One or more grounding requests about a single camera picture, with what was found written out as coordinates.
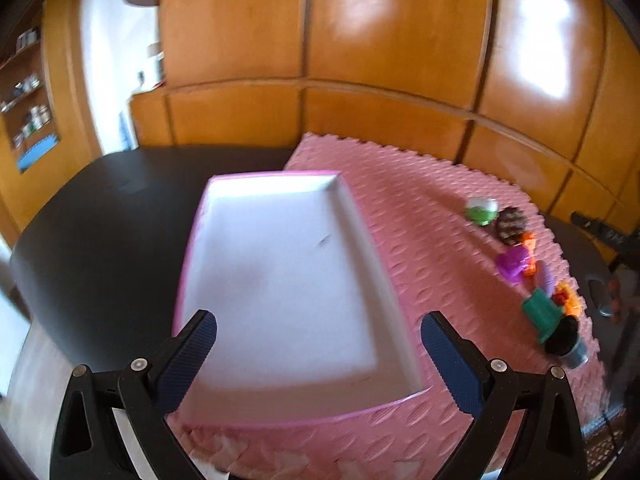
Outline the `person's right hand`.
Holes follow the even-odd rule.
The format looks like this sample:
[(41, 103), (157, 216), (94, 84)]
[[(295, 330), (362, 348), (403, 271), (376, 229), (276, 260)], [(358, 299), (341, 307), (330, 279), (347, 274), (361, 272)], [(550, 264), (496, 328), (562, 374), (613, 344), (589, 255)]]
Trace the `person's right hand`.
[(620, 294), (620, 279), (613, 275), (606, 284), (605, 302), (601, 308), (601, 313), (610, 318), (614, 324), (622, 319), (623, 315), (623, 299)]

